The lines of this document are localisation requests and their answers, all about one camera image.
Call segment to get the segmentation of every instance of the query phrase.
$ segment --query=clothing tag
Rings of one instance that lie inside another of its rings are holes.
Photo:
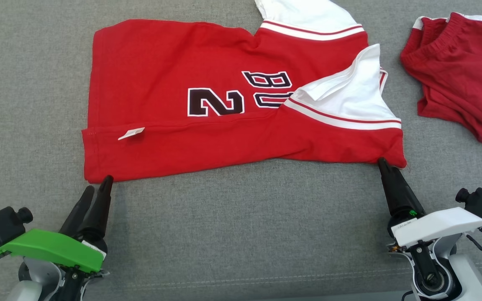
[[[142,131],[144,131],[144,128],[135,128],[134,130],[129,130],[129,131],[126,132],[126,134],[124,134],[122,137],[120,137],[119,140],[137,135],[139,133],[142,133]]]
[[[84,244],[84,245],[86,245],[87,247],[93,249],[93,250],[96,250],[96,251],[102,253],[103,259],[105,260],[105,256],[107,256],[107,253],[103,252],[102,250],[100,250],[100,249],[99,249],[98,247],[96,247],[95,245],[92,245],[92,244],[88,243],[86,240],[83,240],[81,243]]]

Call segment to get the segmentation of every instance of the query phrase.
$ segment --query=gray fabric surface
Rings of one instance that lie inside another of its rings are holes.
[[[482,144],[462,126],[417,116],[419,84],[398,54],[420,15],[482,15],[482,0],[336,0],[381,44],[384,99],[402,118],[403,171],[426,210],[482,186]],[[58,230],[87,185],[92,35],[129,18],[210,21],[255,32],[252,0],[0,1],[0,209]],[[388,212],[376,166],[269,160],[113,188],[105,268],[86,300],[247,300],[405,290],[387,258]],[[475,235],[482,243],[482,235]],[[482,271],[470,242],[459,251]],[[0,260],[0,300],[19,258]]]

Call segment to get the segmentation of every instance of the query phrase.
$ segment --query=green plastic part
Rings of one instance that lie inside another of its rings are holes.
[[[31,229],[0,247],[0,254],[25,256],[67,267],[79,265],[86,273],[99,272],[103,255],[64,234]]]

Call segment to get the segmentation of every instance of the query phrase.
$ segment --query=black letter with white outline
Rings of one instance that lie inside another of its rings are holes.
[[[252,87],[266,89],[291,88],[291,80],[287,72],[277,74],[262,74],[259,72],[241,71]]]
[[[293,92],[287,93],[254,93],[256,105],[260,108],[279,108]],[[278,101],[265,101],[265,99],[277,99]]]
[[[243,95],[237,90],[227,91],[226,96],[230,107],[210,88],[190,88],[187,92],[187,115],[188,116],[208,116],[208,107],[218,115],[241,114],[245,112],[245,101]]]

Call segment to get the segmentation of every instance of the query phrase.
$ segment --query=white label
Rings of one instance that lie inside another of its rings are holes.
[[[127,137],[131,137],[131,136],[135,136],[137,134],[142,133],[142,131],[144,131],[144,128],[135,128],[134,130],[129,130],[129,131],[126,132],[126,134],[124,134],[122,137],[120,137],[119,140],[122,140],[122,139],[127,138]]]
[[[418,219],[417,218],[414,218],[414,219],[410,219],[406,222],[402,222],[400,224],[397,224],[397,225],[394,225],[391,229],[392,229],[392,232],[395,233],[395,231],[399,228],[402,228],[402,227],[405,227],[406,225],[410,225],[411,223],[417,221]]]
[[[96,251],[102,253],[103,259],[105,260],[105,256],[107,256],[107,253],[103,252],[102,250],[100,250],[100,249],[99,249],[98,247],[96,247],[95,245],[89,244],[86,240],[83,240],[81,243],[84,244],[84,245],[86,245],[87,247],[93,249],[93,250],[96,250]]]

